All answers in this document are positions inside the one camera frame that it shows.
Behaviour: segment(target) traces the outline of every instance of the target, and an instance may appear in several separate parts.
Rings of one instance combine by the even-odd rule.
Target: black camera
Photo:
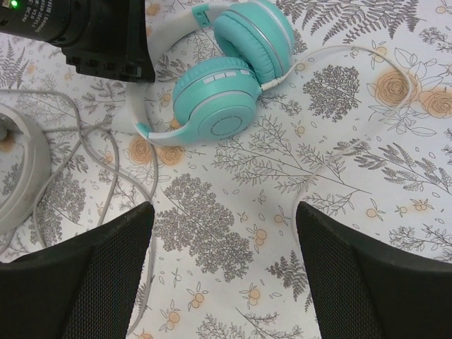
[[[77,73],[155,81],[145,0],[0,0],[0,32],[48,42]]]

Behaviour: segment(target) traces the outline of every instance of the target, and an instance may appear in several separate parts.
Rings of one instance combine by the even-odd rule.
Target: headphone ear cup
[[[286,74],[295,39],[284,14],[269,1],[233,4],[213,23],[223,53],[248,62],[260,84]]]
[[[181,125],[196,125],[201,140],[228,138],[253,120],[261,89],[240,59],[209,59],[189,69],[173,91],[174,115]]]

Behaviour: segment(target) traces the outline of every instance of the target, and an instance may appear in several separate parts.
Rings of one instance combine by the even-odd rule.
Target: teal headphones
[[[156,63],[183,36],[210,25],[225,56],[193,66],[177,81],[172,97],[180,129],[152,132],[145,113],[146,86],[127,85],[124,111],[150,143],[188,145],[240,133],[254,120],[262,85],[289,71],[293,30],[279,8],[267,0],[213,2],[176,15],[149,39],[151,59]]]

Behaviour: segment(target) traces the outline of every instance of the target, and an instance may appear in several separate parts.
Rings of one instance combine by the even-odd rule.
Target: table surface
[[[148,34],[197,3],[147,1]],[[368,52],[329,51],[264,93],[254,124],[241,135],[158,149],[154,279],[148,308],[130,338],[320,338],[292,233],[292,207],[299,200],[392,246],[452,262],[452,0],[280,0],[278,5],[295,29],[294,59],[330,44],[364,45],[395,60],[415,90],[381,124],[404,96],[403,77]],[[178,127],[171,110],[174,82],[190,66],[220,55],[213,31],[205,29],[184,38],[159,62],[159,82],[147,96],[158,131]],[[76,100],[87,124],[114,115],[124,102],[124,83],[80,76],[64,60],[48,44],[0,35],[0,86],[62,91]],[[0,102],[43,128],[76,124],[59,98],[2,95]],[[364,147],[324,167],[300,192],[311,173],[371,124],[381,126]],[[122,170],[150,188],[149,145],[137,136],[114,136]],[[76,135],[49,137],[57,166]],[[93,134],[90,144],[106,164],[118,161],[102,135]],[[0,147],[1,191],[7,196],[22,148],[13,138]],[[39,207],[48,244],[96,226],[111,178],[78,151]],[[142,201],[119,180],[107,220]],[[40,249],[30,225],[19,227],[2,261]]]

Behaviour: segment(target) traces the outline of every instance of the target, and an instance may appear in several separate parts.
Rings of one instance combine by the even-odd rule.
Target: cord
[[[359,45],[345,45],[345,44],[335,44],[332,46],[327,46],[324,48],[320,48],[317,49],[316,51],[306,55],[305,57],[303,57],[303,59],[301,59],[300,61],[296,62],[291,68],[290,70],[282,77],[277,78],[273,81],[270,81],[269,83],[264,83],[261,86],[262,90],[268,90],[270,88],[273,88],[277,85],[279,85],[280,83],[282,83],[294,70],[295,67],[297,67],[299,64],[301,64],[302,62],[304,62],[305,60],[307,60],[308,58],[312,57],[314,54],[317,54],[319,52],[323,52],[327,49],[334,49],[334,48],[355,48],[355,49],[361,49],[364,51],[368,51],[371,52],[372,54],[375,54],[379,57],[381,57],[383,60],[386,60],[393,68],[395,68],[397,71],[399,71],[400,74],[402,74],[402,76],[405,78],[407,84],[408,84],[408,92],[406,94],[406,96],[403,98],[403,100],[397,105],[395,106],[391,111],[389,111],[390,113],[386,115],[386,117],[384,119],[381,120],[381,123],[384,124],[386,121],[388,121],[391,117],[393,117],[395,114],[397,114],[397,111],[403,107],[403,105],[407,102],[408,98],[411,96],[412,91],[413,91],[413,86],[412,86],[412,82],[410,80],[410,78],[408,78],[408,75],[405,73],[405,71],[399,67],[394,61],[392,61],[391,59],[389,59],[387,56],[378,53],[377,51],[374,51],[373,49],[370,49],[368,47],[365,46],[359,46]],[[363,136],[361,138],[356,138],[354,139],[354,141],[352,143],[349,144],[348,147],[346,147],[345,149],[341,150],[340,152],[336,153],[334,156],[332,156],[329,161],[325,162],[322,166],[320,166],[302,185],[300,193],[297,195],[297,198],[295,199],[294,205],[293,205],[293,209],[292,209],[292,231],[294,232],[294,236],[295,239],[297,240],[297,242],[299,242],[298,240],[298,234],[297,234],[297,226],[295,224],[295,220],[297,219],[297,209],[298,209],[298,204],[299,201],[302,198],[302,195],[304,193],[304,190],[306,189],[306,186],[309,184],[309,182],[311,182],[311,180],[317,176],[321,170],[323,170],[325,167],[329,166],[332,162],[336,161],[340,156],[348,153],[350,151],[350,149],[352,149],[353,147],[355,147],[356,145],[360,144],[362,142],[362,139],[366,136],[369,135],[373,135],[374,132],[376,132],[378,130],[378,126],[371,126],[369,131],[364,133]]]
[[[32,215],[34,216],[33,218],[33,227],[35,228],[35,231],[37,233],[37,237],[38,240],[40,242],[40,244],[42,245],[42,247],[46,248],[47,245],[45,243],[44,237],[42,236],[42,233],[40,231],[39,225],[37,224],[37,218],[36,218],[36,213],[37,213],[37,205],[40,202],[41,198],[44,196],[44,193],[47,189],[47,187],[49,186],[49,184],[55,179],[55,177],[64,169],[64,167],[66,166],[66,164],[71,160],[71,158],[74,156],[74,154],[76,153],[76,151],[78,150],[78,148],[80,147],[80,145],[82,145],[83,149],[85,150],[85,152],[87,154],[89,154],[89,156],[102,168],[104,168],[105,170],[111,172],[114,174],[113,180],[112,180],[112,185],[110,186],[110,190],[108,192],[108,196],[107,199],[105,201],[105,207],[103,209],[103,212],[99,218],[99,222],[97,223],[97,226],[103,224],[104,219],[105,219],[105,215],[108,211],[108,206],[110,205],[110,202],[113,198],[113,192],[114,192],[114,188],[117,184],[117,180],[118,177],[128,181],[130,184],[134,185],[140,192],[141,194],[144,196],[144,198],[149,201],[149,203],[152,203],[151,199],[155,194],[155,191],[157,189],[157,183],[158,183],[158,163],[157,163],[157,155],[155,152],[155,148],[153,145],[150,145],[150,151],[151,151],[151,156],[153,159],[153,167],[154,167],[154,181],[153,181],[153,186],[150,190],[150,193],[148,194],[148,192],[146,192],[146,190],[144,189],[144,187],[139,184],[137,181],[135,181],[134,179],[126,176],[125,174],[122,174],[119,171],[119,147],[117,145],[117,142],[115,141],[115,139],[113,138],[113,136],[111,135],[111,133],[109,133],[108,130],[102,128],[102,126],[109,124],[111,121],[104,121],[104,122],[100,122],[99,124],[95,124],[93,126],[82,126],[82,121],[81,121],[81,116],[80,116],[80,112],[78,111],[78,108],[76,106],[76,103],[68,96],[65,95],[63,93],[57,92],[57,91],[53,91],[53,90],[0,90],[0,93],[15,93],[15,94],[41,94],[41,95],[55,95],[55,96],[59,96],[62,97],[63,99],[65,99],[65,101],[67,101],[69,103],[69,105],[71,106],[71,108],[74,110],[75,116],[76,116],[76,123],[77,123],[77,127],[68,127],[68,128],[58,128],[58,129],[47,129],[44,130],[44,133],[56,133],[56,132],[61,132],[61,131],[77,131],[78,132],[78,141],[76,143],[76,145],[74,146],[73,150],[71,151],[71,153],[69,153],[69,155],[63,160],[63,162],[58,166],[58,168],[55,170],[55,172],[52,173],[52,175],[50,176],[50,178],[46,181],[46,183],[44,184],[44,186],[41,188],[40,192],[38,193],[34,203],[33,203],[33,212]],[[103,163],[102,161],[100,161],[94,154],[93,152],[91,152],[91,150],[88,148],[88,145],[86,144],[86,137],[92,133],[93,131],[96,130],[100,130],[101,132],[104,133],[104,135],[107,136],[107,138],[110,140],[110,142],[112,143],[113,146],[113,151],[114,151],[114,159],[115,159],[115,166],[114,168],[106,165],[105,163]],[[0,254],[2,254],[3,252],[5,252],[6,248],[8,247],[8,245],[11,243],[11,240],[14,237],[16,230],[12,230],[8,236],[6,237],[6,242],[3,245],[2,248],[0,248]],[[148,303],[148,298],[149,298],[149,294],[150,294],[150,283],[152,280],[152,276],[153,276],[153,260],[155,260],[155,255],[152,255],[152,253],[155,253],[155,245],[153,244],[153,237],[151,237],[150,240],[150,258],[149,258],[149,266],[148,266],[148,276],[147,276],[147,280],[146,280],[146,284],[145,284],[145,299],[144,299],[144,303],[142,303],[142,305],[140,305],[139,309],[138,309],[138,316],[136,318],[136,320],[134,321],[134,323],[132,324],[132,326],[128,329],[127,331],[127,335],[130,335],[137,327],[137,325],[139,324],[140,320],[143,318],[143,314],[146,308],[146,304]]]

